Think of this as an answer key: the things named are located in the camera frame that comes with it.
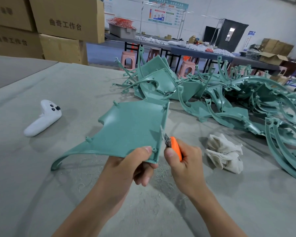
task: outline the orange utility knife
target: orange utility knife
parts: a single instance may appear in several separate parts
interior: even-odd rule
[[[182,161],[182,153],[181,153],[179,144],[176,141],[175,137],[174,136],[169,137],[162,129],[162,126],[160,126],[160,128],[161,128],[162,139],[164,139],[166,147],[170,147],[170,148],[174,149],[174,151],[179,156],[180,161]]]

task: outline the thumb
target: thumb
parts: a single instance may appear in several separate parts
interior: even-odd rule
[[[164,157],[172,170],[180,171],[183,168],[183,163],[180,162],[179,156],[174,149],[166,148],[164,150]]]
[[[143,161],[149,159],[151,153],[151,146],[136,148],[123,159],[119,166],[127,173],[133,175],[137,167]]]

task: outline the white game controller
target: white game controller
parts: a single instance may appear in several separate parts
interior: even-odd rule
[[[25,136],[36,136],[37,134],[45,130],[47,127],[51,126],[62,116],[60,107],[49,100],[42,100],[41,108],[42,114],[39,116],[39,118],[24,130]]]

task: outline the grey plastic bin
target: grey plastic bin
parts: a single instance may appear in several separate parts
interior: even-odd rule
[[[135,39],[136,29],[120,27],[114,24],[109,24],[110,33],[120,38]]]

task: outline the poster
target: poster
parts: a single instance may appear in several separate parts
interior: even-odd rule
[[[250,40],[254,36],[254,34],[255,34],[255,31],[249,31],[245,44],[243,46],[243,51],[247,51],[248,48],[250,47]]]
[[[104,13],[114,15],[113,13],[113,1],[112,0],[104,0]]]
[[[156,5],[149,5],[149,21],[162,23],[180,28],[184,11],[187,10],[188,4],[172,0],[149,0]]]

